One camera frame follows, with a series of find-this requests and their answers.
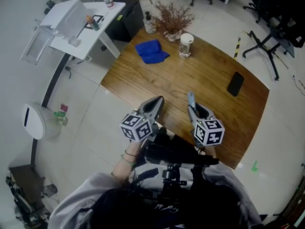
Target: gray sleeve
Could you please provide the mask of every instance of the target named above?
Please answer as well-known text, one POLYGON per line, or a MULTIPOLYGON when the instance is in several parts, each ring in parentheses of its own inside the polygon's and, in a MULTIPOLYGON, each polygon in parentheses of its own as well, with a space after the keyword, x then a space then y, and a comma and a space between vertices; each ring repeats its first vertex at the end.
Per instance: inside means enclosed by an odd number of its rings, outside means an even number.
POLYGON ((119 188, 119 181, 112 175, 95 173, 62 201, 50 217, 48 229, 74 229, 85 212, 107 190, 119 188))
POLYGON ((248 228, 262 223, 246 189, 229 167, 219 162, 215 166, 207 167, 203 173, 203 177, 216 185, 229 186, 234 190, 241 200, 239 207, 244 219, 248 222, 248 228))

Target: white lid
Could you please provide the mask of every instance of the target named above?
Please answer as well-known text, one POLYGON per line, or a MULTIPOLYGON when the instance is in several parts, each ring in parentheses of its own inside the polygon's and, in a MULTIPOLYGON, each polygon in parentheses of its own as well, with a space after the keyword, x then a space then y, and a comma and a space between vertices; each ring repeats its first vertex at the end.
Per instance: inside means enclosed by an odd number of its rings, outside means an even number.
POLYGON ((194 41, 194 37, 190 33, 184 33, 180 37, 180 41, 183 45, 190 45, 194 41))
POLYGON ((25 104, 22 110, 22 121, 26 131, 35 139, 40 140, 45 136, 46 125, 35 104, 25 104))

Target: wristband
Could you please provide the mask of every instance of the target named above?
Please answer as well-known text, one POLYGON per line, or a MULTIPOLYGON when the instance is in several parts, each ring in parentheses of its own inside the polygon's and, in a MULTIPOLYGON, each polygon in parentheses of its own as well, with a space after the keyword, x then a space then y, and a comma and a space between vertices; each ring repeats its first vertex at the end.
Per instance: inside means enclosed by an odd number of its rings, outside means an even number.
POLYGON ((126 163, 130 164, 131 166, 134 166, 134 165, 136 164, 136 163, 133 163, 133 162, 130 162, 130 161, 126 160, 126 159, 124 158, 124 154, 121 154, 121 158, 122 158, 126 163))
POLYGON ((127 153, 127 152, 126 152, 126 149, 125 149, 125 154, 130 155, 130 156, 133 156, 133 157, 137 157, 137 155, 131 155, 131 154, 127 153))

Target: yellow black tape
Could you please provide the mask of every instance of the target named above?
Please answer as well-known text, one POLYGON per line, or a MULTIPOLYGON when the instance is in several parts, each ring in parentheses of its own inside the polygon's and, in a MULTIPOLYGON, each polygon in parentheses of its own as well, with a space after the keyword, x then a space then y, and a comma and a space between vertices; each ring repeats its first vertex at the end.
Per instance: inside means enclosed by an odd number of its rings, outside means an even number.
POLYGON ((240 45, 240 38, 238 38, 238 43, 237 43, 235 54, 234 54, 234 59, 235 60, 237 59, 237 55, 238 55, 238 52, 239 52, 239 45, 240 45))

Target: white trash can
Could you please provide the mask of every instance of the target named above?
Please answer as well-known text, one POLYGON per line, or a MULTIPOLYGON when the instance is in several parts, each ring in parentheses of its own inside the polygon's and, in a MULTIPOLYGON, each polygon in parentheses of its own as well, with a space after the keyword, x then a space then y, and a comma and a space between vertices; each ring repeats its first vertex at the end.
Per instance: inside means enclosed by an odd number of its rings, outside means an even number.
POLYGON ((38 104, 25 104, 22 119, 25 130, 34 139, 48 139, 61 132, 61 125, 53 111, 38 104))

